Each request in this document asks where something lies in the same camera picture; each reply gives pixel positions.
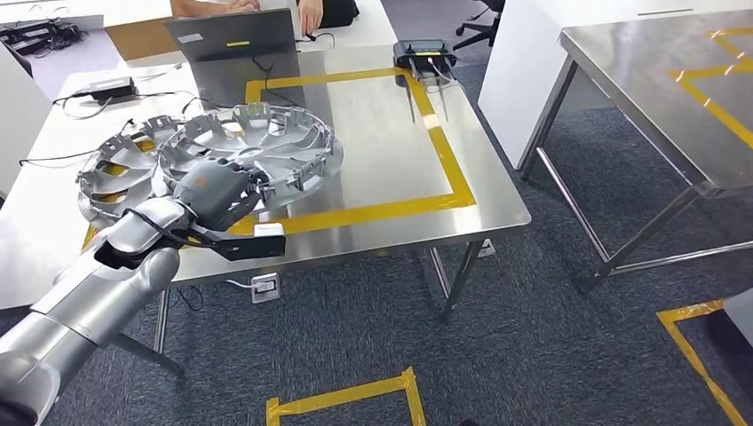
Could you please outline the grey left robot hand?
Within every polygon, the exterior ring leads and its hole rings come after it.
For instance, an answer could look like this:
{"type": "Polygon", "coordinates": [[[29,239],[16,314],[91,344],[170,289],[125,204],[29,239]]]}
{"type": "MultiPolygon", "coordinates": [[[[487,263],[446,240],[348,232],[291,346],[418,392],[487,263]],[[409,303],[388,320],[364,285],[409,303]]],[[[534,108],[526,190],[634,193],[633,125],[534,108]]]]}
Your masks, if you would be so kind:
{"type": "Polygon", "coordinates": [[[173,198],[188,207],[196,223],[214,231],[225,231],[246,217],[258,204],[258,185],[269,177],[256,167],[249,169],[224,157],[198,162],[175,185],[173,198]]]}

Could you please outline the person's left hand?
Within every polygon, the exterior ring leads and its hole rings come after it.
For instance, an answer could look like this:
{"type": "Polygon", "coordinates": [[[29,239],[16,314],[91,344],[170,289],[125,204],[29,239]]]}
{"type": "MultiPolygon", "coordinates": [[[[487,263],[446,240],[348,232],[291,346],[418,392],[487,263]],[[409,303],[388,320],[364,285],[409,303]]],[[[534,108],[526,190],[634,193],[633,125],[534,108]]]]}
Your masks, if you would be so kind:
{"type": "Polygon", "coordinates": [[[322,0],[299,0],[297,2],[302,36],[312,36],[320,28],[323,18],[322,0]]]}

